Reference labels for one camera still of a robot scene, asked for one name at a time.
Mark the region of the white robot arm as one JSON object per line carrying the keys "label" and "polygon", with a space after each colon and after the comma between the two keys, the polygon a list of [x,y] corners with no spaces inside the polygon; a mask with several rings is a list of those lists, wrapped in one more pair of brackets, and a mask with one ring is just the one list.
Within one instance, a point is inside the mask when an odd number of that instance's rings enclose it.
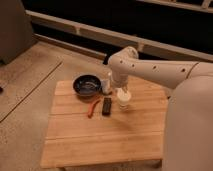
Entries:
{"label": "white robot arm", "polygon": [[140,60],[129,46],[111,55],[108,66],[117,88],[132,75],[171,90],[162,171],[213,171],[213,62]]}

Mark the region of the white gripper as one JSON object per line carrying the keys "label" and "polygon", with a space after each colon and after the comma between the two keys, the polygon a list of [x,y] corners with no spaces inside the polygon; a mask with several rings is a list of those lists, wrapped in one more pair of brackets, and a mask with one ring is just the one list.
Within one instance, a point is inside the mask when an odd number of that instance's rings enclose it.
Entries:
{"label": "white gripper", "polygon": [[111,83],[115,88],[121,88],[124,92],[128,91],[128,76],[126,74],[121,74],[116,71],[111,72]]}

